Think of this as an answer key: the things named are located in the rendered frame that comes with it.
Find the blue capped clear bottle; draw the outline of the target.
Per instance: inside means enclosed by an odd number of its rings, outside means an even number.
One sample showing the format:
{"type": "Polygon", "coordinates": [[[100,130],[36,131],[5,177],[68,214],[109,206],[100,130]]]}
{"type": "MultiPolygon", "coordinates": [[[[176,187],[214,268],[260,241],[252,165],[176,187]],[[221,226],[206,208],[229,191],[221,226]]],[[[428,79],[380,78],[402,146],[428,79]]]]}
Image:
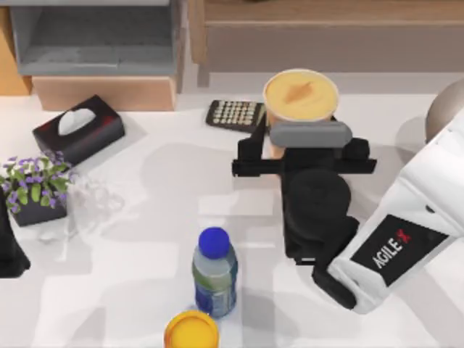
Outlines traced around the blue capped clear bottle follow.
{"type": "Polygon", "coordinates": [[[191,271],[197,307],[213,318],[226,316],[236,304],[239,263],[228,233],[204,229],[194,250],[191,271]]]}

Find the black tissue box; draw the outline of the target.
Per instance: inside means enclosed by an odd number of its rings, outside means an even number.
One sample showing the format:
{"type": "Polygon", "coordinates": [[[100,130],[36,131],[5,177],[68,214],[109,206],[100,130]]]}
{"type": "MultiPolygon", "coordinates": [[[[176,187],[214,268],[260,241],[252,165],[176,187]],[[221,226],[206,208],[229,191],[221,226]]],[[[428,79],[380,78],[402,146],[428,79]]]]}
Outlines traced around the black tissue box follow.
{"type": "Polygon", "coordinates": [[[33,136],[42,150],[61,152],[73,165],[93,156],[125,135],[122,118],[103,99],[94,95],[69,110],[90,109],[96,117],[87,125],[66,136],[58,134],[62,114],[33,129],[33,136]]]}

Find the pale wooden drawer front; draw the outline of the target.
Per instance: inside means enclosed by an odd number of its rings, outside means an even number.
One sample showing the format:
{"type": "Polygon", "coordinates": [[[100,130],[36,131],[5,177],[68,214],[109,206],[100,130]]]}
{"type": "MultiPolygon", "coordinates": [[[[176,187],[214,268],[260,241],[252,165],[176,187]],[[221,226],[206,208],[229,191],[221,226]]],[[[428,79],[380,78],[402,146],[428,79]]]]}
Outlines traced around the pale wooden drawer front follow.
{"type": "Polygon", "coordinates": [[[34,76],[32,82],[46,111],[70,109],[94,95],[117,111],[173,111],[178,91],[172,76],[34,76]]]}

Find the orange paper cup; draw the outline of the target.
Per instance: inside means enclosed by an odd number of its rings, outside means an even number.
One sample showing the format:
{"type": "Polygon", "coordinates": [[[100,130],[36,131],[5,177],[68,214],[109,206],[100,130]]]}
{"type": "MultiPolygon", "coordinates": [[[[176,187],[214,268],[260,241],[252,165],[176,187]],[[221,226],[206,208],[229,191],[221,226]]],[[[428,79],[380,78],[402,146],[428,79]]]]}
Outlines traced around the orange paper cup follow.
{"type": "Polygon", "coordinates": [[[339,105],[339,90],[326,75],[290,69],[274,75],[264,86],[268,128],[282,122],[330,120],[339,105]]]}

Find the purple flower plant pot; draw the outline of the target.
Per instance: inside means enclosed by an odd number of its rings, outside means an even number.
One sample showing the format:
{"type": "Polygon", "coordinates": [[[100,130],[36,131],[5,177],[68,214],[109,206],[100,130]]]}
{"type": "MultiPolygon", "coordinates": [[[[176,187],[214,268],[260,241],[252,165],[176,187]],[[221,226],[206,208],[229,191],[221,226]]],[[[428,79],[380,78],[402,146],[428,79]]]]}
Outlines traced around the purple flower plant pot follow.
{"type": "Polygon", "coordinates": [[[67,216],[68,187],[75,182],[73,165],[62,152],[46,150],[37,157],[9,157],[0,164],[0,188],[7,209],[20,227],[67,216]]]}

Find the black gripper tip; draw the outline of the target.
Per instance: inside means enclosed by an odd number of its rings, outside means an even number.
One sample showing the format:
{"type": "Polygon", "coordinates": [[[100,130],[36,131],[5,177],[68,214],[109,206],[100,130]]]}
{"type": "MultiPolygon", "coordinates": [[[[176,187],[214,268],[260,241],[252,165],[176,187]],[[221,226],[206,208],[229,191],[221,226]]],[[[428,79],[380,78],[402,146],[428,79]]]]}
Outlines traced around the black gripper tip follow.
{"type": "Polygon", "coordinates": [[[3,189],[0,187],[0,279],[19,278],[30,269],[30,260],[15,238],[3,189]]]}

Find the black calculator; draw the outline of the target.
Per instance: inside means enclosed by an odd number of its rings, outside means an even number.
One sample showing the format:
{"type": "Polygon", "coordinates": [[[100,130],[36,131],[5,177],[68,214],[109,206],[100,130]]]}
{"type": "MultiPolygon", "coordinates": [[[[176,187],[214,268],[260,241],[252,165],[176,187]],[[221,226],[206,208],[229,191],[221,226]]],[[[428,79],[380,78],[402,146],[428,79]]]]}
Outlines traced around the black calculator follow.
{"type": "Polygon", "coordinates": [[[255,101],[213,100],[205,122],[214,128],[253,133],[265,115],[265,105],[255,101]]]}

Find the pale grey rounded box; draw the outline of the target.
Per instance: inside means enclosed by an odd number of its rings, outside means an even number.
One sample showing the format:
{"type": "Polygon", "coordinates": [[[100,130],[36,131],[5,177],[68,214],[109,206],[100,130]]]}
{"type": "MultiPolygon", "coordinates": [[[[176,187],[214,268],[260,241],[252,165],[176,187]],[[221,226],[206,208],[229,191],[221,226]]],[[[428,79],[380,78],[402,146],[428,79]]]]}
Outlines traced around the pale grey rounded box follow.
{"type": "Polygon", "coordinates": [[[353,138],[342,122],[281,122],[270,129],[270,141],[283,148],[343,148],[353,138]]]}

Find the white tissue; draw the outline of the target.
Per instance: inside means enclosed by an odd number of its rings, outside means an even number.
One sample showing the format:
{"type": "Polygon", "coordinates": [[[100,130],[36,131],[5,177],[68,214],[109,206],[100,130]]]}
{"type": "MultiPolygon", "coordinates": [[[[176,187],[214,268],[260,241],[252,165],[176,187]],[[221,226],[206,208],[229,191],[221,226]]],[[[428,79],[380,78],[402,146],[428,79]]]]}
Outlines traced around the white tissue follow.
{"type": "Polygon", "coordinates": [[[70,135],[89,124],[95,117],[96,114],[90,109],[68,110],[59,120],[58,134],[70,135]]]}

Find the wooden cupboard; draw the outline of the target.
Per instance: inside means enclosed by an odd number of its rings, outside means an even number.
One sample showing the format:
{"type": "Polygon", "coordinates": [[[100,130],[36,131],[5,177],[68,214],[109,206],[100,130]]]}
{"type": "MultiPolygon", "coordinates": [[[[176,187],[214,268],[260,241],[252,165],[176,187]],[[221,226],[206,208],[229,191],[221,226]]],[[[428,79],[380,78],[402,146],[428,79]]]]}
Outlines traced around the wooden cupboard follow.
{"type": "Polygon", "coordinates": [[[0,7],[0,96],[28,96],[32,87],[31,77],[18,73],[9,8],[0,7]]]}

